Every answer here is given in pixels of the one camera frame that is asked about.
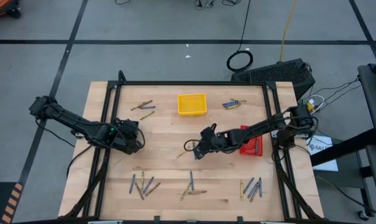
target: wooden table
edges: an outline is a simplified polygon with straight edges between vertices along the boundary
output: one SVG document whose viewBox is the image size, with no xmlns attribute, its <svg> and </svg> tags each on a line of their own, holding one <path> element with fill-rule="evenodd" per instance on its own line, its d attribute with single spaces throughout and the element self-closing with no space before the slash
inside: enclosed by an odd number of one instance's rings
<svg viewBox="0 0 376 224">
<path fill-rule="evenodd" d="M 282 111 L 296 105 L 291 83 L 277 83 L 277 88 Z M 100 120 L 105 91 L 106 82 L 91 83 L 84 118 Z M 208 112 L 205 115 L 178 115 L 177 95 L 189 93 L 206 94 Z M 269 96 L 274 109 L 271 92 Z M 114 95 L 110 100 L 108 119 L 113 97 Z M 225 110 L 221 104 L 229 101 L 230 97 L 244 98 L 248 102 L 239 108 Z M 117 150 L 111 151 L 101 219 L 153 220 L 154 216 L 160 215 L 161 220 L 235 221 L 237 216 L 242 216 L 245 221 L 283 220 L 276 170 L 271 160 L 269 134 L 263 136 L 263 157 L 243 156 L 237 151 L 233 154 L 211 153 L 195 161 L 190 152 L 176 159 L 183 150 L 183 144 L 188 139 L 199 139 L 199 133 L 212 123 L 217 123 L 217 132 L 239 128 L 241 124 L 252 125 L 266 119 L 260 86 L 122 86 L 117 117 L 139 121 L 151 110 L 130 109 L 148 100 L 153 100 L 156 112 L 139 122 L 139 128 L 146 138 L 145 147 L 130 156 Z M 306 148 L 304 140 L 296 140 L 296 144 Z M 86 140 L 78 140 L 74 156 L 86 147 Z M 70 169 L 60 215 L 65 215 L 85 191 L 93 152 L 94 150 L 88 151 L 79 157 Z M 313 210 L 323 217 L 308 153 L 294 148 L 290 150 L 290 154 L 297 189 Z M 128 193 L 133 174 L 136 174 L 137 183 L 140 183 L 142 170 L 145 171 L 145 183 L 152 176 L 155 177 L 152 187 L 161 182 L 145 200 L 140 199 L 135 187 L 132 194 Z M 194 175 L 195 189 L 207 190 L 207 193 L 187 195 L 180 201 L 180 196 L 189 183 L 190 170 Z M 261 177 L 263 197 L 257 195 L 253 203 L 246 197 L 241 201 L 240 179 L 246 185 L 252 177 L 255 177 L 255 182 Z M 290 216 L 294 217 L 291 194 L 286 190 Z M 90 214 L 94 213 L 95 199 L 96 191 L 92 197 Z"/>
</svg>

